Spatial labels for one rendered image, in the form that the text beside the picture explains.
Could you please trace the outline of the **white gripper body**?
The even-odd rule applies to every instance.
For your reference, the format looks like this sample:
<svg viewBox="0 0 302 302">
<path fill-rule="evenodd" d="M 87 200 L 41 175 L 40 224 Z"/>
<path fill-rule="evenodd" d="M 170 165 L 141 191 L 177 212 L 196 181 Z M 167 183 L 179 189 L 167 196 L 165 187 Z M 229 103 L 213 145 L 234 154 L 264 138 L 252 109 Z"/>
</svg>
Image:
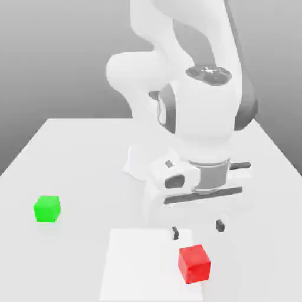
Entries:
<svg viewBox="0 0 302 302">
<path fill-rule="evenodd" d="M 144 188 L 144 218 L 148 223 L 191 223 L 236 216 L 251 209 L 251 182 L 230 181 L 213 194 L 199 195 L 188 188 Z"/>
</svg>

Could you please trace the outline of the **small red cube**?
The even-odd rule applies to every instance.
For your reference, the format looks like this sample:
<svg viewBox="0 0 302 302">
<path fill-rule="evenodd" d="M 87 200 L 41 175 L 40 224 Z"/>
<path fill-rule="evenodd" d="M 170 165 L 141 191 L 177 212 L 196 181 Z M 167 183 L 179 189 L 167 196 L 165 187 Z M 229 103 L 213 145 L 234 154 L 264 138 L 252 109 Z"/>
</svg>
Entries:
<svg viewBox="0 0 302 302">
<path fill-rule="evenodd" d="M 186 284 L 209 279 L 211 260 L 201 244 L 179 249 L 178 267 Z"/>
</svg>

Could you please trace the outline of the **small green cube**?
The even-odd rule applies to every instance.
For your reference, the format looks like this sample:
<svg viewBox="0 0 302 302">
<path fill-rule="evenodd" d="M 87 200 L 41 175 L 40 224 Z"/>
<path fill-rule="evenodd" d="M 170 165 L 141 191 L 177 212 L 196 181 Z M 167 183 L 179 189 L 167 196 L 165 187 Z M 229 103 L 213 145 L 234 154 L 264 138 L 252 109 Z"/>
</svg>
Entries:
<svg viewBox="0 0 302 302">
<path fill-rule="evenodd" d="M 41 195 L 34 204 L 37 222 L 56 222 L 61 213 L 59 196 Z"/>
</svg>

